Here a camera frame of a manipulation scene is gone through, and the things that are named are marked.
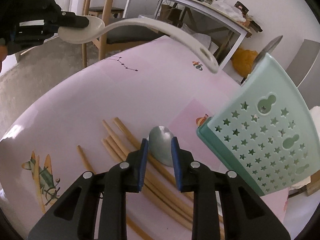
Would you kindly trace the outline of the person left hand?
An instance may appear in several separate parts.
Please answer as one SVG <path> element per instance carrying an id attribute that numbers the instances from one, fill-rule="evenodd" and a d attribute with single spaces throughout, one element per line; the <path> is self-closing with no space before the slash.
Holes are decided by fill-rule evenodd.
<path id="1" fill-rule="evenodd" d="M 5 45 L 0 45 L 0 72 L 2 71 L 3 61 L 6 59 L 8 55 L 8 49 Z"/>

